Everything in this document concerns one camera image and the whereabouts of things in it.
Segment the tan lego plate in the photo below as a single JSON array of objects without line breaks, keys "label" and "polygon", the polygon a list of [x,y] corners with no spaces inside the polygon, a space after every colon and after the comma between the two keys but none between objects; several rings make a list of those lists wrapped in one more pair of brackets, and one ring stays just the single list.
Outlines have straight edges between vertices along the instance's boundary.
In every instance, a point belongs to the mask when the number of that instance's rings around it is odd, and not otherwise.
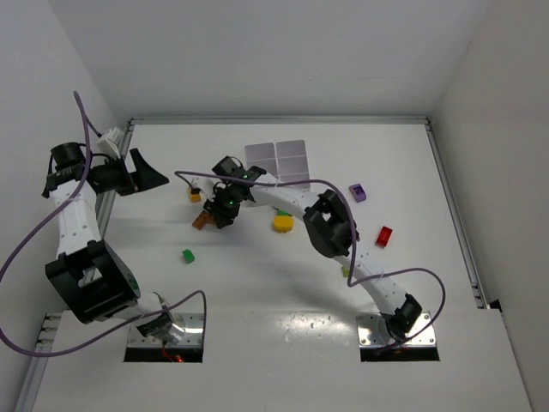
[{"label": "tan lego plate", "polygon": [[205,226],[214,224],[214,217],[207,212],[203,212],[192,222],[192,227],[196,230],[202,230]]}]

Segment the yellow curved lego brick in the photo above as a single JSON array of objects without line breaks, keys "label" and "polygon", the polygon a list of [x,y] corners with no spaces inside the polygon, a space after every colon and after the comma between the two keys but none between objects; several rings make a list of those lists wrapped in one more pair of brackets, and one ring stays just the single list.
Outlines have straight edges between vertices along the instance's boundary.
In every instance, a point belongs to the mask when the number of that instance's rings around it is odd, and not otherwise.
[{"label": "yellow curved lego brick", "polygon": [[189,199],[192,203],[198,203],[202,200],[200,191],[190,189],[189,190]]}]

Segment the yellow round lego piece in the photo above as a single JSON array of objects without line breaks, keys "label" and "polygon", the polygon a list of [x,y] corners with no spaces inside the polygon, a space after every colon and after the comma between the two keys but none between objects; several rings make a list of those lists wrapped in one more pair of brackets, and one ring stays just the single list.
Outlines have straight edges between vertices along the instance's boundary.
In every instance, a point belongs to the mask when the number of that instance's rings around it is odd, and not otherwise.
[{"label": "yellow round lego piece", "polygon": [[289,233],[294,228],[294,218],[290,215],[277,215],[272,226],[277,233]]}]

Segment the purple patterned lego brick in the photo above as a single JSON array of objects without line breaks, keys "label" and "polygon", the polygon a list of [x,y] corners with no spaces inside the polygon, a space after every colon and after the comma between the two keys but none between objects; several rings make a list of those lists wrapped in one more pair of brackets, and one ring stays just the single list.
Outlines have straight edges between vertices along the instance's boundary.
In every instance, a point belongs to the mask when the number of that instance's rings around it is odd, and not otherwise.
[{"label": "purple patterned lego brick", "polygon": [[362,203],[367,199],[367,194],[361,184],[350,185],[349,191],[356,203]]}]

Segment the red rectangular lego brick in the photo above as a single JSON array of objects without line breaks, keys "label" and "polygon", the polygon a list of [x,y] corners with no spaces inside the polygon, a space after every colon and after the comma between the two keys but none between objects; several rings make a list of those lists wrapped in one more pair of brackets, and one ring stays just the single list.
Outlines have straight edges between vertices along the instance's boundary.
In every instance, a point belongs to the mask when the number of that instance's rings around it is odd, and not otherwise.
[{"label": "red rectangular lego brick", "polygon": [[392,233],[392,228],[383,226],[377,236],[375,245],[381,248],[385,248],[389,243]]}]

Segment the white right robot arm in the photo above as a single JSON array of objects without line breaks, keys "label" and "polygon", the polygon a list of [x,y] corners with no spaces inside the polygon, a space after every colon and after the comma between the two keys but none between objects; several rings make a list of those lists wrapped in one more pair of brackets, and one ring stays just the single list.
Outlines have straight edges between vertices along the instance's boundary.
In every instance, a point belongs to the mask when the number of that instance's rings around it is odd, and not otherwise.
[{"label": "white right robot arm", "polygon": [[377,305],[391,337],[397,342],[405,340],[422,312],[421,305],[383,275],[359,245],[358,232],[351,230],[351,219],[341,195],[332,189],[314,194],[299,184],[285,186],[264,169],[257,166],[244,169],[230,157],[222,159],[213,172],[221,185],[211,178],[198,177],[192,183],[206,196],[204,208],[218,228],[233,224],[243,201],[286,211],[305,224],[317,252],[353,272]]}]

